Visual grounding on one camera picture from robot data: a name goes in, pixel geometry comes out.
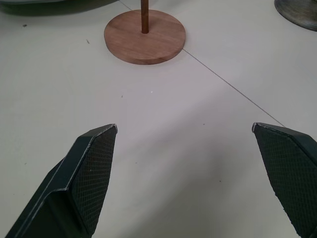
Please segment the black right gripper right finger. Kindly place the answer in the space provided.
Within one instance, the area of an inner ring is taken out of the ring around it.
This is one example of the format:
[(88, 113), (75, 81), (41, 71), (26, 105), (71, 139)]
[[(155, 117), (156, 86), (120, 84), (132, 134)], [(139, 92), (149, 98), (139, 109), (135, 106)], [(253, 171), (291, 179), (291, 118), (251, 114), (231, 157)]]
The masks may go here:
[(317, 143), (307, 134), (256, 122), (252, 126), (270, 185), (296, 233), (317, 236)]

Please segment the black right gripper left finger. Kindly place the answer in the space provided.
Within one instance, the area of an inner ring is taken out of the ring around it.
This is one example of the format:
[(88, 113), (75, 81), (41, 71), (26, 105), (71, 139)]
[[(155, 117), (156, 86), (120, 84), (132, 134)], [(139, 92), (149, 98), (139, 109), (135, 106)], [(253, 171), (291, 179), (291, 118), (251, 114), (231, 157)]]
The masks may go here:
[(117, 126), (80, 135), (41, 182), (6, 237), (90, 238), (106, 197)]

